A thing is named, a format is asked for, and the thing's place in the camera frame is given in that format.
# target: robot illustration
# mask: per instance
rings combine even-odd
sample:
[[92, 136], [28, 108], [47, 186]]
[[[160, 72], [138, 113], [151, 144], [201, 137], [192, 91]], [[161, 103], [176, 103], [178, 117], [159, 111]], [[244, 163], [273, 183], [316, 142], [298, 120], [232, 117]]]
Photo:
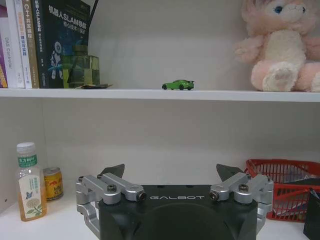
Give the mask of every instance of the robot illustration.
[[62, 46], [60, 42], [56, 41], [54, 44], [54, 50], [51, 55], [51, 66], [52, 66], [52, 79], [56, 79], [57, 71], [59, 71], [60, 79], [63, 79], [63, 73], [59, 65], [61, 64]]

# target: book spine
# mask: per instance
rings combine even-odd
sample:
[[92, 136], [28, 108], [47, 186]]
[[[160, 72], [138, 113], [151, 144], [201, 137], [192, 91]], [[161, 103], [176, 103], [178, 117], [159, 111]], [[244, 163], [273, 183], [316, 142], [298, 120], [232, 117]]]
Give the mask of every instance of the book spine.
[[0, 65], [0, 89], [7, 89], [7, 88], [8, 88], [8, 85], [7, 85], [6, 77], [2, 69], [2, 66]]
[[9, 19], [7, 17], [0, 18], [0, 35], [1, 35], [3, 56], [4, 56], [6, 82], [7, 82], [8, 88], [17, 88], [18, 83], [17, 83], [15, 68], [13, 64]]
[[8, 88], [7, 76], [6, 76], [6, 67], [5, 67], [5, 56], [2, 50], [2, 41], [0, 34], [0, 89]]
[[6, 0], [6, 8], [9, 19], [9, 28], [11, 36], [11, 48], [12, 48], [12, 62], [16, 78], [16, 87], [25, 88], [24, 70], [21, 59], [21, 49], [19, 44], [18, 23], [16, 18], [15, 2], [13, 0]]
[[47, 48], [45, 47], [45, 25], [43, 0], [32, 0], [33, 26], [40, 88], [49, 88]]
[[27, 37], [25, 27], [25, 17], [22, 0], [14, 0], [16, 21], [18, 25], [19, 44], [23, 66], [23, 76], [26, 89], [32, 89], [31, 71], [29, 64], [29, 53], [27, 48]]
[[23, 4], [23, 14], [24, 14], [24, 25], [25, 25], [25, 31], [26, 31], [26, 43], [27, 43], [28, 54], [29, 54], [31, 83], [32, 83], [33, 89], [38, 89], [40, 87], [39, 73], [38, 73], [35, 30], [34, 30], [31, 0], [22, 0], [22, 4]]

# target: green toy car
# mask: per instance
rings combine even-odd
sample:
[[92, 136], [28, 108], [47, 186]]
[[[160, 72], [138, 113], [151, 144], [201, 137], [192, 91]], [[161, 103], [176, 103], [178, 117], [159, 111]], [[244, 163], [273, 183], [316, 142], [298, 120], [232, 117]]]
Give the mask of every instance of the green toy car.
[[188, 89], [189, 91], [195, 88], [195, 81], [176, 80], [174, 82], [168, 82], [162, 85], [163, 90], [167, 89], [180, 89], [181, 91]]

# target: white bottle cap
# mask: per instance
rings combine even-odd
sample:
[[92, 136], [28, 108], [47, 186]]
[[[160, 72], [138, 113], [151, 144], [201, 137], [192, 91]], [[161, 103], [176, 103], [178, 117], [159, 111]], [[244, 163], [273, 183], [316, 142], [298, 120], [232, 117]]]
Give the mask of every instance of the white bottle cap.
[[31, 154], [36, 151], [36, 145], [34, 142], [23, 142], [16, 146], [18, 154]]

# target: white shelf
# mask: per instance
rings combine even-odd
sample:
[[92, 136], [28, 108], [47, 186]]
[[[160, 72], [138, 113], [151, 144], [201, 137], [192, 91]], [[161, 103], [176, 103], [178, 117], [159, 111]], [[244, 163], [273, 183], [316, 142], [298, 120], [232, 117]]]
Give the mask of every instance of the white shelf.
[[320, 93], [161, 89], [0, 89], [5, 98], [207, 100], [320, 103]]
[[[20, 220], [18, 204], [0, 214], [0, 233], [4, 240], [97, 240], [86, 227], [83, 217], [76, 210], [74, 181], [64, 181], [65, 195], [48, 203], [48, 214], [30, 222]], [[303, 223], [267, 220], [257, 240], [308, 240], [303, 234]]]

